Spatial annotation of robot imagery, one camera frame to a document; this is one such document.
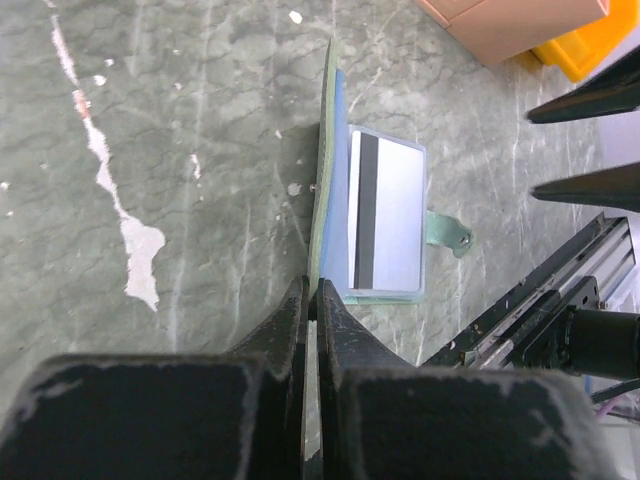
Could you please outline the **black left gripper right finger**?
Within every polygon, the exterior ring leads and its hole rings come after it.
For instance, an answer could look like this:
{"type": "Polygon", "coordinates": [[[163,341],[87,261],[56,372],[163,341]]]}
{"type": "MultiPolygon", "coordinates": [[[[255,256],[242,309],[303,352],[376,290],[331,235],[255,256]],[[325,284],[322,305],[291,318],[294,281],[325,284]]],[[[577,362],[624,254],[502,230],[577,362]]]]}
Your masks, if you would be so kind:
{"type": "Polygon", "coordinates": [[[586,395],[542,370],[415,367],[316,291],[327,479],[615,479],[586,395]]]}

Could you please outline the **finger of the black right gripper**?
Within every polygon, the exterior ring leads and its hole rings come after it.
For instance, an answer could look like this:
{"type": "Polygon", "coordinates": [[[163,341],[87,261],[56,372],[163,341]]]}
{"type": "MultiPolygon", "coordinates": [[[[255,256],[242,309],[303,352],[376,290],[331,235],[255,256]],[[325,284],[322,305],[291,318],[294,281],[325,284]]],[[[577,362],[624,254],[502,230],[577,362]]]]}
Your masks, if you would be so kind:
{"type": "Polygon", "coordinates": [[[562,123],[639,109],[639,48],[575,90],[527,112],[531,123],[562,123]]]}
{"type": "Polygon", "coordinates": [[[532,189],[538,200],[598,207],[639,206],[639,164],[551,181],[532,189]]]}

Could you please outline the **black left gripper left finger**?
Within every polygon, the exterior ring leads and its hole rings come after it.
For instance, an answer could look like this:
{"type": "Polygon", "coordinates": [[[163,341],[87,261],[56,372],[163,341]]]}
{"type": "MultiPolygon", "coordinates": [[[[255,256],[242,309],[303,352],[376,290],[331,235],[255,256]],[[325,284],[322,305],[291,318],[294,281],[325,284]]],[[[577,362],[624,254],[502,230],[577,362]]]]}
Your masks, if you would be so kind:
{"type": "Polygon", "coordinates": [[[299,479],[309,286],[218,355],[65,354],[1,430],[5,479],[299,479]]]}

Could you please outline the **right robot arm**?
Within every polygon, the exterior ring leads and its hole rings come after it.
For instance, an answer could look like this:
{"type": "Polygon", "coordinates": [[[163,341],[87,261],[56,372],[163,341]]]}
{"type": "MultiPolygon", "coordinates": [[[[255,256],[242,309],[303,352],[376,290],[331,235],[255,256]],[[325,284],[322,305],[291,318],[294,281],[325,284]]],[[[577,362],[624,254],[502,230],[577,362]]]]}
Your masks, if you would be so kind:
{"type": "MultiPolygon", "coordinates": [[[[639,49],[602,70],[577,89],[527,114],[534,124],[605,117],[639,109],[639,49]]],[[[534,187],[542,201],[639,211],[639,165],[632,163],[555,180],[534,187]]],[[[530,366],[556,347],[553,368],[577,374],[629,380],[639,377],[639,316],[583,306],[567,306],[551,324],[554,338],[543,333],[523,352],[530,366]]]]}

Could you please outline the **green card holder wallet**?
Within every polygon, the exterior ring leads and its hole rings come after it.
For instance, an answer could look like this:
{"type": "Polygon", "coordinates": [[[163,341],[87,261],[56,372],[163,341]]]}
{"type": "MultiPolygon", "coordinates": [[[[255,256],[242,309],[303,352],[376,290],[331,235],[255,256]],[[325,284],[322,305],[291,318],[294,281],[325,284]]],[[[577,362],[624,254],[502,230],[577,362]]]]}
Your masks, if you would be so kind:
{"type": "Polygon", "coordinates": [[[345,74],[338,66],[338,58],[339,45],[336,39],[330,39],[323,72],[316,190],[309,244],[310,289],[316,291],[320,281],[329,280],[347,304],[419,303],[426,290],[428,247],[447,248],[454,257],[462,258],[473,246],[474,235],[457,218],[441,215],[428,209],[428,161],[427,151],[423,145],[350,123],[344,89],[345,74]],[[381,136],[417,144],[426,152],[423,286],[417,292],[402,294],[361,291],[349,287],[349,158],[351,132],[355,129],[372,131],[381,136]]]}

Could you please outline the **silver magnetic stripe card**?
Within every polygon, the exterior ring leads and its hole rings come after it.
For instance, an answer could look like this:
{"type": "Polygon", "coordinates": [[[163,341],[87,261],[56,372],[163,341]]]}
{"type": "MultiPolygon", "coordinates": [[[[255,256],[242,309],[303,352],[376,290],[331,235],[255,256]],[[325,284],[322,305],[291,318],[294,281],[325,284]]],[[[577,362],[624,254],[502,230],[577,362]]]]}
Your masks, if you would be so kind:
{"type": "Polygon", "coordinates": [[[426,152],[372,131],[351,132],[348,284],[414,293],[423,286],[426,152]]]}

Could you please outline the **yellow bin with boxes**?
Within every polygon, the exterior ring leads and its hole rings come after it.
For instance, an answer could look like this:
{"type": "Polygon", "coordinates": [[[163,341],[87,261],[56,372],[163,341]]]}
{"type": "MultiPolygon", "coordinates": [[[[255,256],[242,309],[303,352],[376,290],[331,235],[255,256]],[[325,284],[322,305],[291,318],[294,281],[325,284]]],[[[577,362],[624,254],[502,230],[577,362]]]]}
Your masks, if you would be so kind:
{"type": "Polygon", "coordinates": [[[612,0],[606,17],[549,40],[530,52],[573,83],[585,80],[639,23],[638,0],[612,0]]]}

